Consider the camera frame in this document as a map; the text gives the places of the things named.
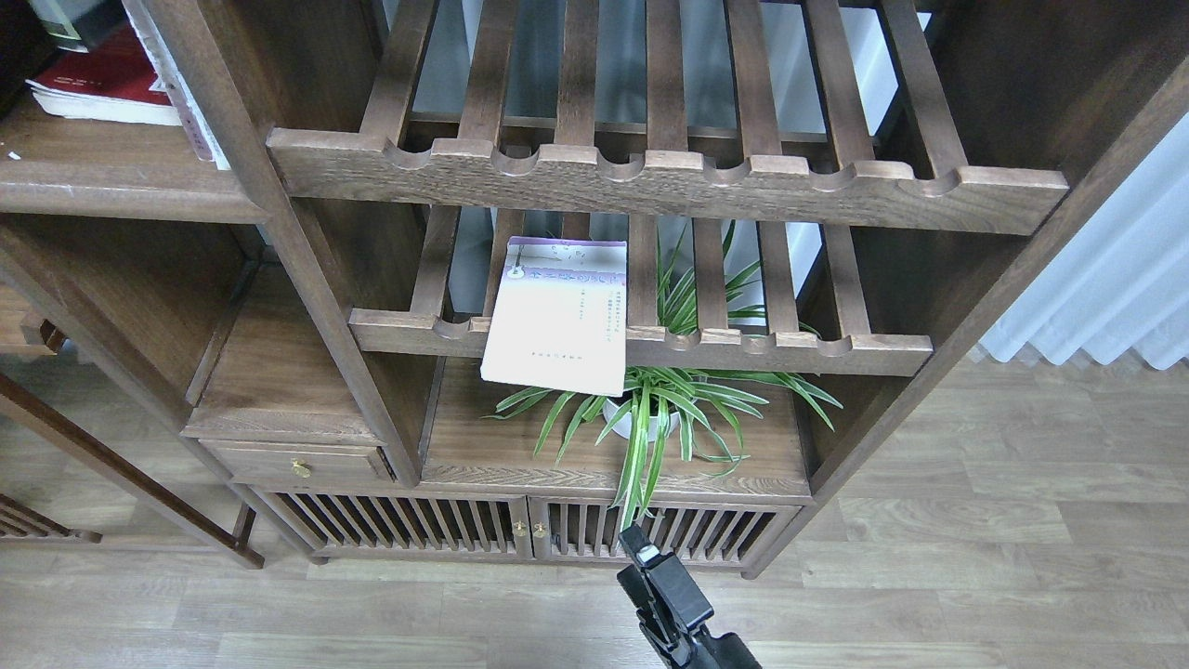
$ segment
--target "cabinet door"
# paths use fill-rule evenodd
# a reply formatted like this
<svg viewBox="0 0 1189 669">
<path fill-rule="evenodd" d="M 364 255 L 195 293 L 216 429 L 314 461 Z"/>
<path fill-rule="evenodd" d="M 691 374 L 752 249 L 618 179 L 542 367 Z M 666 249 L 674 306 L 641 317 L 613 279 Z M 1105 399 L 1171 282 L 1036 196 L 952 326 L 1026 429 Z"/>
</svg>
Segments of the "cabinet door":
<svg viewBox="0 0 1189 669">
<path fill-rule="evenodd" d="M 416 556 L 520 561 L 533 557 L 523 497 L 266 493 L 322 557 Z"/>
<path fill-rule="evenodd" d="M 533 551 L 551 562 L 628 562 L 619 510 L 606 500 L 529 498 Z M 661 553 L 686 564 L 740 569 L 767 549 L 800 507 L 653 505 L 641 529 Z"/>
</svg>

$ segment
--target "wooden leg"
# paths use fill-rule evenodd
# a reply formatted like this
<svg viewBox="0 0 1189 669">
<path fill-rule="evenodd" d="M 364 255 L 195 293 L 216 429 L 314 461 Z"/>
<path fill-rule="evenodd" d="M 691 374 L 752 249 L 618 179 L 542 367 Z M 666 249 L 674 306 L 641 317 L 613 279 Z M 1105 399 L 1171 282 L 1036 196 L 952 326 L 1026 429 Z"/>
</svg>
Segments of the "wooden leg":
<svg viewBox="0 0 1189 669">
<path fill-rule="evenodd" d="M 246 542 L 241 543 L 239 537 L 216 525 L 99 440 L 92 437 L 82 428 L 2 374 L 0 374 L 0 414 L 29 428 L 59 450 L 147 504 L 190 536 L 226 553 L 239 564 L 249 569 L 259 569 L 264 566 L 264 557 L 250 549 Z M 250 528 L 246 519 L 244 525 Z"/>
</svg>

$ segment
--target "scalloped shelf edge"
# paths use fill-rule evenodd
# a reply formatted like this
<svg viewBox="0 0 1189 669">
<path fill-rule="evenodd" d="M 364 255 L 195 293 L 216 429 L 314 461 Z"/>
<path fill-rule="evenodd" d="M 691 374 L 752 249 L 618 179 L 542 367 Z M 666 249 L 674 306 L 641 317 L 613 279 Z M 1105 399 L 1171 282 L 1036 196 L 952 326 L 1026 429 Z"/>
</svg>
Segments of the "scalloped shelf edge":
<svg viewBox="0 0 1189 669">
<path fill-rule="evenodd" d="M 918 179 L 893 160 L 816 173 L 799 156 L 718 169 L 702 153 L 649 150 L 618 164 L 594 146 L 543 144 L 511 158 L 491 141 L 447 138 L 410 153 L 382 135 L 290 128 L 268 146 L 291 195 L 518 209 L 1031 234 L 1069 189 L 1058 171 L 960 166 Z"/>
</svg>

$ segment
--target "wooden bookshelf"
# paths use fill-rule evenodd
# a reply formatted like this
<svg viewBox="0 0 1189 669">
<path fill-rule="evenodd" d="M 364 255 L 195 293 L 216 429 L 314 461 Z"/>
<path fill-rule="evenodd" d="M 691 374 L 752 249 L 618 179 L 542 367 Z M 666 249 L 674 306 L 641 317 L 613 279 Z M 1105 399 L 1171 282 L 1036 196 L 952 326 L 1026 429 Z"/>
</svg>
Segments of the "wooden bookshelf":
<svg viewBox="0 0 1189 669">
<path fill-rule="evenodd" d="M 235 175 L 200 160 L 181 127 L 54 116 L 30 93 L 0 120 L 0 210 L 264 220 Z"/>
</svg>

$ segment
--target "drawer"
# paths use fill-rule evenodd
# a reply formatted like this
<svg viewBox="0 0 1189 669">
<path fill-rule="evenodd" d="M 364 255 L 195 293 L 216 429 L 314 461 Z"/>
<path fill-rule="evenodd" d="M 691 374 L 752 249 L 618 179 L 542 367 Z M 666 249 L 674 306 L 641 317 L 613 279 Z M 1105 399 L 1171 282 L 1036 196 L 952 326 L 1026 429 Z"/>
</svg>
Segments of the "drawer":
<svg viewBox="0 0 1189 669">
<path fill-rule="evenodd" d="M 283 444 L 201 440 L 234 475 L 235 482 L 281 482 L 296 486 L 391 481 L 376 447 Z"/>
</svg>

